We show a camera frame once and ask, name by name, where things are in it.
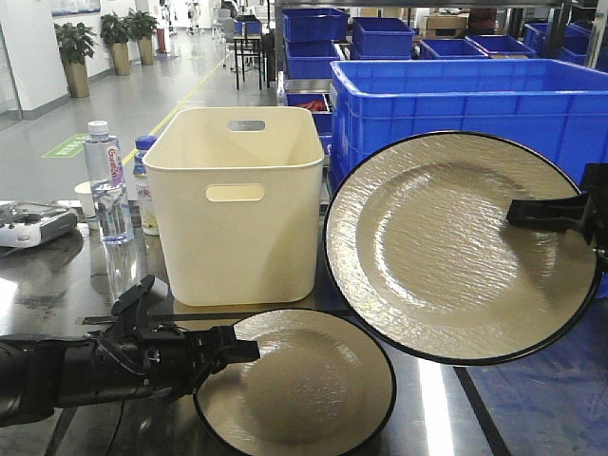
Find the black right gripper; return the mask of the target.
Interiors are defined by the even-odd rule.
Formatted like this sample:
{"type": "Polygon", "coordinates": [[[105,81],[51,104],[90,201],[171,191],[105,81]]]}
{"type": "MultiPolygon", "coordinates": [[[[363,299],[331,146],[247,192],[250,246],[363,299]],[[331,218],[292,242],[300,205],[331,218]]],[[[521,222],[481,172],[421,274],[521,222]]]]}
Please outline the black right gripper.
{"type": "Polygon", "coordinates": [[[587,163],[579,188],[585,194],[562,199],[513,199],[506,219],[521,228],[583,232],[606,274],[607,164],[587,163]]]}

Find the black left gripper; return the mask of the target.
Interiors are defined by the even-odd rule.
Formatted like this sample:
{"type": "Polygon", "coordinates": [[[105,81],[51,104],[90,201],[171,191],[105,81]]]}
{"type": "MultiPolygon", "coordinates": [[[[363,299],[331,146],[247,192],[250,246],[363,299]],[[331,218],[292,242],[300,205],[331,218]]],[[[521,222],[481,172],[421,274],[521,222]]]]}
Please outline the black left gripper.
{"type": "Polygon", "coordinates": [[[257,342],[238,339],[233,326],[187,331],[152,320],[149,308],[164,299],[163,285],[146,275],[122,292],[111,308],[115,322],[98,336],[99,347],[138,379],[142,391],[136,397],[196,394],[210,375],[260,358],[257,342]]]}

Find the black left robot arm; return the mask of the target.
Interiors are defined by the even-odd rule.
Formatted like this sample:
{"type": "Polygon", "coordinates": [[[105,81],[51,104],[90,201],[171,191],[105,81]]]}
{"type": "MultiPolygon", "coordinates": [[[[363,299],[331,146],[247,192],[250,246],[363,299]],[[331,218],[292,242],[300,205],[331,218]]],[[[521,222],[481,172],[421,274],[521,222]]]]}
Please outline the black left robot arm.
{"type": "Polygon", "coordinates": [[[187,331],[153,324],[147,307],[153,275],[114,303],[116,320],[82,337],[41,334],[1,338],[1,425],[29,424],[56,409],[149,397],[192,394],[230,364],[260,357],[257,342],[239,340],[231,326],[187,331]]]}

